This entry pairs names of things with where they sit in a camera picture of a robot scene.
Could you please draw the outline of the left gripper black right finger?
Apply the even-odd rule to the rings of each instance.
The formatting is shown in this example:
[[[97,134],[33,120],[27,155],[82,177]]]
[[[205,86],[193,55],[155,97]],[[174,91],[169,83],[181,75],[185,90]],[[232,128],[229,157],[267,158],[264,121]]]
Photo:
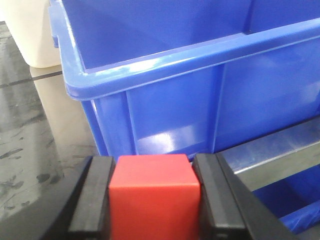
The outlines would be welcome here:
[[[199,239],[297,239],[297,236],[254,196],[221,154],[197,154],[192,168],[201,189]]]

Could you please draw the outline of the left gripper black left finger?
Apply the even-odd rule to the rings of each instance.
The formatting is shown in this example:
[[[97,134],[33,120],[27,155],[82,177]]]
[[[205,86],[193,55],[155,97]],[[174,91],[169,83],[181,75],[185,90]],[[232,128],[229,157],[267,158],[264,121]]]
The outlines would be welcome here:
[[[109,183],[116,161],[112,156],[93,156],[77,192],[43,240],[109,240],[111,237]]]

